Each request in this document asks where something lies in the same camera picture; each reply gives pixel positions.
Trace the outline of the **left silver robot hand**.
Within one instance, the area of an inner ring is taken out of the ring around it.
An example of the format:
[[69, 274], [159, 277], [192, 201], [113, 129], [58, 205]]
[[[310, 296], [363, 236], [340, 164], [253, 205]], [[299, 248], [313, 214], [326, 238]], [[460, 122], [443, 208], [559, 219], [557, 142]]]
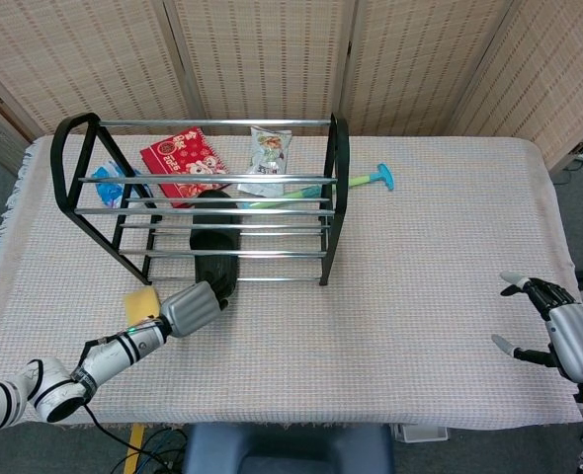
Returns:
[[160, 305], [160, 331], [164, 338], [185, 338], [217, 319], [229, 297], [217, 294], [208, 281], [200, 281], [166, 298]]

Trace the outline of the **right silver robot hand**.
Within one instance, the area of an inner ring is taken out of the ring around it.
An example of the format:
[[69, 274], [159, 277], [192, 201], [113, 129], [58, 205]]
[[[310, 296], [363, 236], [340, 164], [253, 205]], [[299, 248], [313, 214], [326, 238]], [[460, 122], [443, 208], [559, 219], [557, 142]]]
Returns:
[[503, 296], [525, 294], [540, 313], [548, 333], [548, 351], [524, 350], [499, 335], [493, 343], [507, 356], [530, 363], [555, 367], [576, 384], [583, 384], [583, 304], [562, 286], [537, 277], [502, 272], [509, 285]]

